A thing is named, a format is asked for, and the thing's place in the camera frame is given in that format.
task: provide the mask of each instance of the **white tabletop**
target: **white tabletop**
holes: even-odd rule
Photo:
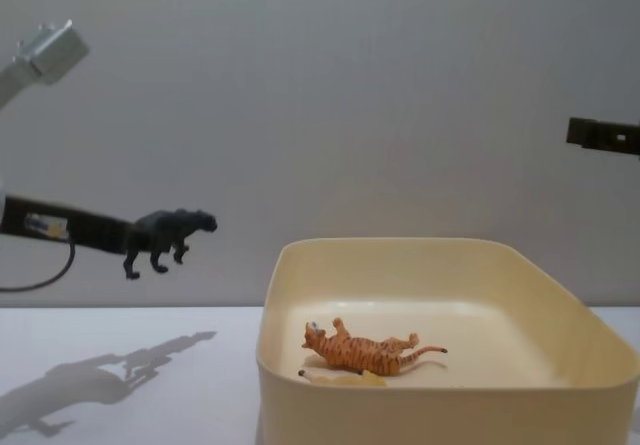
[[[640,308],[594,310],[640,350]],[[261,315],[0,309],[0,445],[260,444]]]

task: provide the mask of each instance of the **black toy panther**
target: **black toy panther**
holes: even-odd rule
[[[178,209],[175,212],[160,210],[133,222],[132,231],[141,231],[151,235],[153,245],[151,248],[151,266],[158,273],[166,273],[169,269],[158,263],[160,254],[168,253],[173,246],[175,252],[173,259],[182,265],[182,257],[189,250],[184,239],[198,230],[215,232],[218,223],[213,215],[198,210],[188,212]],[[127,249],[127,258],[123,265],[127,279],[137,280],[139,272],[133,271],[133,262],[140,253],[140,249],[131,246]]]

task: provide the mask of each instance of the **toy animal figurine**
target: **toy animal figurine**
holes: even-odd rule
[[[189,251],[189,246],[185,245],[184,239],[197,230],[215,232],[217,228],[218,224],[213,215],[200,210],[189,212],[184,209],[178,209],[175,212],[157,211],[142,217],[132,225],[133,231],[146,232],[153,237],[151,266],[158,273],[166,273],[169,270],[158,263],[160,254],[169,252],[173,246],[175,249],[173,259],[177,264],[182,265],[182,257]],[[140,273],[133,271],[133,262],[139,253],[140,250],[135,247],[127,250],[127,258],[123,266],[129,280],[140,278]]]
[[[354,386],[354,387],[386,387],[387,382],[384,378],[379,377],[375,373],[371,373],[369,370],[363,372],[348,375],[341,375],[336,378],[323,377],[321,375],[312,375],[309,372],[300,370],[298,376],[306,378],[309,382],[318,385],[331,385],[331,386]]]
[[[331,367],[368,370],[380,376],[398,375],[402,367],[414,363],[423,353],[447,353],[445,348],[429,346],[402,357],[400,354],[404,350],[414,348],[418,344],[417,334],[410,334],[409,340],[391,337],[376,342],[368,338],[351,337],[341,318],[334,318],[333,326],[336,334],[327,338],[326,331],[318,328],[315,322],[307,323],[305,342],[302,344],[302,348],[312,349]]]

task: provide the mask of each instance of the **black cable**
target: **black cable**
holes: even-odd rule
[[[16,288],[0,287],[0,293],[30,292],[32,290],[37,290],[38,288],[46,287],[47,285],[51,285],[52,283],[60,280],[69,271],[69,269],[71,268],[71,265],[73,265],[73,261],[76,258],[75,242],[69,239],[67,243],[69,244],[69,258],[67,258],[67,263],[64,265],[64,267],[62,267],[62,270],[60,270],[56,275],[54,275],[53,277],[43,282],[35,283],[33,285],[26,285],[24,287],[16,287]]]

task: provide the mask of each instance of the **plastic container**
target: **plastic container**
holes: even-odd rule
[[[387,388],[329,387],[305,322],[425,354]],[[624,445],[635,350],[505,245],[471,239],[318,239],[285,247],[257,345],[264,445]]]

